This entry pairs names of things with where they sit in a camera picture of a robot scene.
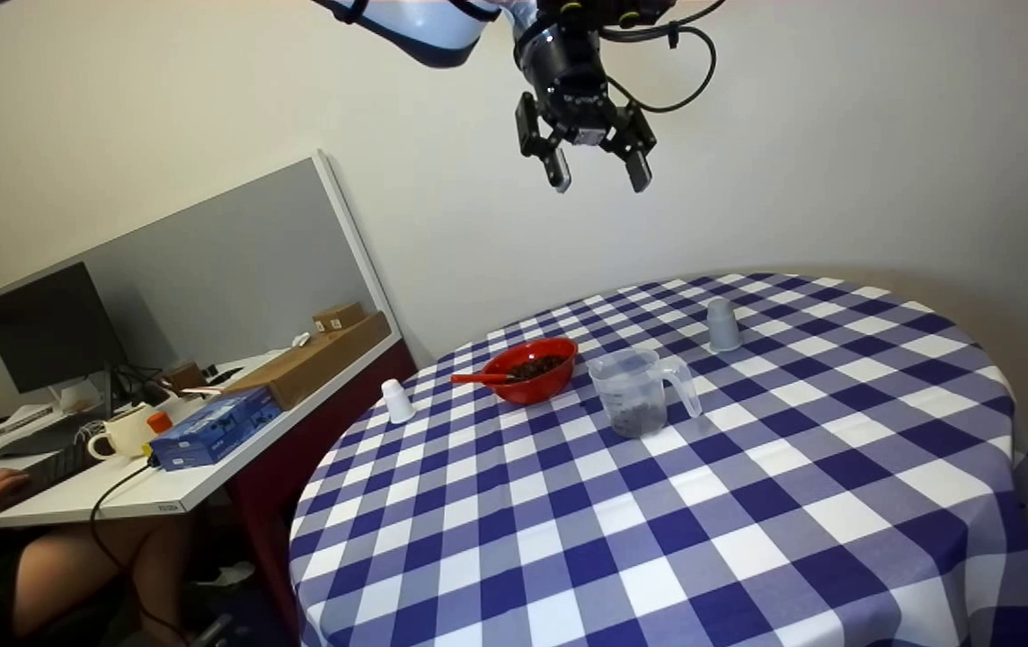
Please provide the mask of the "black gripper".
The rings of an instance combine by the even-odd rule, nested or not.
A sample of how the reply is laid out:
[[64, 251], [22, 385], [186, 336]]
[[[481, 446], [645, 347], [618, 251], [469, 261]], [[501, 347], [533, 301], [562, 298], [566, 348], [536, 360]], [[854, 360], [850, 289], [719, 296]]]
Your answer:
[[594, 33], [562, 21], [528, 29], [514, 45], [514, 63], [528, 78], [528, 93], [514, 107], [516, 146], [524, 155], [543, 160], [546, 185], [556, 196], [572, 187], [562, 141], [627, 155], [628, 187], [637, 196], [652, 187], [652, 149], [658, 138], [637, 105], [618, 107], [608, 96], [608, 74]]

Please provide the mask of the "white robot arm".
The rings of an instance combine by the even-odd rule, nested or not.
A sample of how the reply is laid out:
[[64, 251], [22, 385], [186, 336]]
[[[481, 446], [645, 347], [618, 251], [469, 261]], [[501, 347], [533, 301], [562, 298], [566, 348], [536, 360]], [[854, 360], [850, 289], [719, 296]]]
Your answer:
[[622, 160], [637, 190], [646, 190], [652, 135], [637, 101], [616, 105], [602, 65], [610, 27], [653, 27], [673, 0], [315, 0], [337, 21], [371, 29], [427, 68], [457, 68], [481, 33], [508, 16], [514, 65], [528, 89], [514, 105], [516, 149], [539, 160], [552, 190], [572, 187], [566, 146]]

